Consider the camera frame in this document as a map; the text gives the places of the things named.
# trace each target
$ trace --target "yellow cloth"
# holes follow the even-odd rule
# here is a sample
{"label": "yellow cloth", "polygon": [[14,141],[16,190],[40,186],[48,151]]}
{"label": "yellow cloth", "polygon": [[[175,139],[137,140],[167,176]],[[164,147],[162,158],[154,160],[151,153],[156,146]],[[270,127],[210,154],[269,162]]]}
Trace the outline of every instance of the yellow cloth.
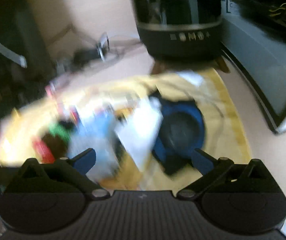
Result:
{"label": "yellow cloth", "polygon": [[[155,87],[169,100],[187,99],[188,96],[192,96],[205,120],[206,140],[203,150],[215,158],[225,156],[235,163],[248,163],[251,159],[249,145],[223,81],[212,68],[198,73],[204,77],[204,81],[197,88],[176,74],[164,74],[100,84],[62,94],[59,100],[66,106],[76,105],[80,108],[90,101],[91,106],[95,107],[106,101],[113,104],[119,100],[119,95],[126,93],[142,98]],[[45,98],[22,110],[20,114],[13,115],[1,144],[1,165],[22,165],[27,158],[38,158],[31,140],[44,133],[49,123],[57,119],[56,107],[56,101]],[[121,189],[170,189],[176,193],[201,177],[197,170],[187,166],[169,178],[162,173],[161,166],[152,157],[147,163],[147,169],[142,174],[131,157],[126,155],[116,178],[104,180],[102,185]]]}

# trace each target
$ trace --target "ribbed black surface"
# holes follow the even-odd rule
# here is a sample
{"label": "ribbed black surface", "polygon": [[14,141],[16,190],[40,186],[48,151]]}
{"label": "ribbed black surface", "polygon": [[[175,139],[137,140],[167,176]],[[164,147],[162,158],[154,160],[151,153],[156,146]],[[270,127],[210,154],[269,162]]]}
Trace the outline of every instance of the ribbed black surface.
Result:
{"label": "ribbed black surface", "polygon": [[277,231],[261,236],[224,232],[205,220],[192,202],[177,200],[169,191],[116,191],[110,199],[91,203],[78,221],[61,231],[42,236],[7,231],[0,239],[281,240],[286,237]]}

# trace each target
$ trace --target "blue and black round object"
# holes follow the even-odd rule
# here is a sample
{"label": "blue and black round object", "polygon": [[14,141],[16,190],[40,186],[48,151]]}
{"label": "blue and black round object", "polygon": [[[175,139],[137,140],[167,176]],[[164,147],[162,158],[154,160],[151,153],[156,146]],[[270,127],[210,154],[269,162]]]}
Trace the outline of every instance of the blue and black round object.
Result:
{"label": "blue and black round object", "polygon": [[203,115],[195,101],[172,102],[155,92],[162,104],[163,121],[156,139],[153,155],[162,164],[165,173],[172,175],[186,164],[191,164],[195,149],[201,149],[205,141]]}

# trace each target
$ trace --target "green object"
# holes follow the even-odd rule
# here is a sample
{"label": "green object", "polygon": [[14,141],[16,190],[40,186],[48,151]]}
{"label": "green object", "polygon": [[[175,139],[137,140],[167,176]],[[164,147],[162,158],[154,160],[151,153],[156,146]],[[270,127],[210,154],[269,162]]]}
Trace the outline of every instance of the green object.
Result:
{"label": "green object", "polygon": [[54,137],[58,135],[66,144],[68,144],[71,139],[70,133],[58,123],[49,127],[49,133]]}

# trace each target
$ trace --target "wooden leg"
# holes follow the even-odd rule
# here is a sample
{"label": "wooden leg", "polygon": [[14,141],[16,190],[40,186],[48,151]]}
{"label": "wooden leg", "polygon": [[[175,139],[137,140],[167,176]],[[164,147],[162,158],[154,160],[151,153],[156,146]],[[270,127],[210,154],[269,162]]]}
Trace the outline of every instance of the wooden leg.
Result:
{"label": "wooden leg", "polygon": [[222,56],[219,56],[215,59],[216,63],[219,65],[219,70],[221,70],[224,73],[230,73],[230,69],[226,65],[224,59]]}
{"label": "wooden leg", "polygon": [[156,60],[154,62],[152,71],[151,71],[151,75],[157,75],[157,74],[161,74],[165,71],[165,63],[162,61],[158,61]]}

